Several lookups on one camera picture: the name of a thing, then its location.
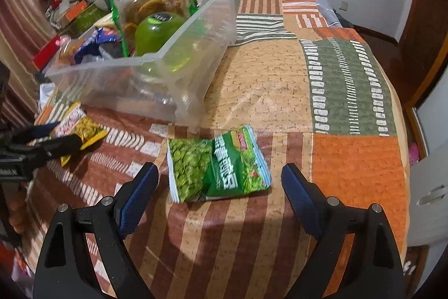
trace silver screw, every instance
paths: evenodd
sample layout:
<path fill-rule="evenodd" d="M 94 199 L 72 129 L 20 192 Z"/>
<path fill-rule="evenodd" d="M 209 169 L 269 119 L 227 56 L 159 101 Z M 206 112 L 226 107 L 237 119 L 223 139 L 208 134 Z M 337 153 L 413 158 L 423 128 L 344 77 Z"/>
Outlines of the silver screw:
<path fill-rule="evenodd" d="M 57 209 L 59 212 L 65 212 L 69 208 L 69 205 L 67 203 L 62 203 Z"/>
<path fill-rule="evenodd" d="M 336 197 L 328 197 L 328 198 L 326 199 L 326 202 L 327 202 L 328 204 L 334 206 L 334 207 L 335 207 L 336 205 L 339 205 L 339 199 L 336 198 Z"/>
<path fill-rule="evenodd" d="M 377 212 L 377 213 L 381 213 L 381 212 L 382 212 L 382 207 L 381 207 L 379 204 L 377 204 L 377 203 L 372 204 L 372 209 L 373 209 L 375 212 Z"/>
<path fill-rule="evenodd" d="M 102 204 L 102 205 L 111 205 L 112 202 L 113 202 L 113 198 L 112 198 L 111 196 L 104 197 L 104 198 L 101 200 L 101 204 Z"/>

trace yellow snack bag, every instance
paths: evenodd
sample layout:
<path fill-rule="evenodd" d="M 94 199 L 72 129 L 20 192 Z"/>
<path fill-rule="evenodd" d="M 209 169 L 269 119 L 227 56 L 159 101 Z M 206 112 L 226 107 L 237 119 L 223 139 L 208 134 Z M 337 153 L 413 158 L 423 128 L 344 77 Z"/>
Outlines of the yellow snack bag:
<path fill-rule="evenodd" d="M 60 123 L 54 128 L 52 136 L 53 138 L 57 138 L 68 136 L 69 134 L 77 134 L 82 141 L 81 148 L 79 149 L 82 151 L 102 139 L 107 133 L 105 129 L 102 129 L 99 124 L 93 122 L 87 116 L 81 109 L 81 103 L 77 100 L 70 106 Z M 70 157 L 71 155 L 61 157 L 61 166 L 66 165 Z"/>

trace electrical outlet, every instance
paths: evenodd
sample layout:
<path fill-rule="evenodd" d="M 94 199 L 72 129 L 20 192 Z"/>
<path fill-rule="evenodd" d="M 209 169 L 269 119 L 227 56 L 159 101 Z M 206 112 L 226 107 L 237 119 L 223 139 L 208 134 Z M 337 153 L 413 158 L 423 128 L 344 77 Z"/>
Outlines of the electrical outlet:
<path fill-rule="evenodd" d="M 339 7 L 339 9 L 341 9 L 342 11 L 346 11 L 348 6 L 349 6 L 349 4 L 348 4 L 347 2 L 342 1 L 342 2 L 340 3 L 340 7 Z"/>

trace table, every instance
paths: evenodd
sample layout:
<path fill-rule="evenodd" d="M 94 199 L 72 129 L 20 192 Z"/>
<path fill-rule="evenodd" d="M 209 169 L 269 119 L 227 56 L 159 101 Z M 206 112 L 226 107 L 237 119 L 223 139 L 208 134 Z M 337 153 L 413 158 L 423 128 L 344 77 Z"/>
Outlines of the table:
<path fill-rule="evenodd" d="M 39 169 L 24 254 L 32 269 L 60 203 L 95 204 L 146 161 L 160 182 L 125 245 L 156 298 L 283 298 L 313 247 L 281 187 L 283 165 L 346 205 L 384 208 L 404 258 L 409 162 L 400 102 L 368 44 L 327 27 L 314 0 L 235 0 L 238 40 L 205 96 L 198 135 L 185 127 L 85 106 L 109 131 L 96 150 Z M 69 101 L 55 92 L 37 123 L 58 120 Z M 248 198 L 173 204 L 167 138 L 212 138 L 250 124 L 272 173 L 272 188 Z M 327 294 L 335 291 L 351 237 Z M 88 246 L 100 284 L 112 293 L 94 238 Z"/>

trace curtain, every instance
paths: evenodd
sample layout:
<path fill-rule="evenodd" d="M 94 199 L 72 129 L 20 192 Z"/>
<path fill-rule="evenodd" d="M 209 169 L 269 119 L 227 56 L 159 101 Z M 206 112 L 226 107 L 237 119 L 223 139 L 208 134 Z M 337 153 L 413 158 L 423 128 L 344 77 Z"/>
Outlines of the curtain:
<path fill-rule="evenodd" d="M 0 61 L 10 70 L 3 118 L 13 126 L 33 123 L 39 84 L 32 59 L 55 36 L 44 0 L 0 0 Z"/>

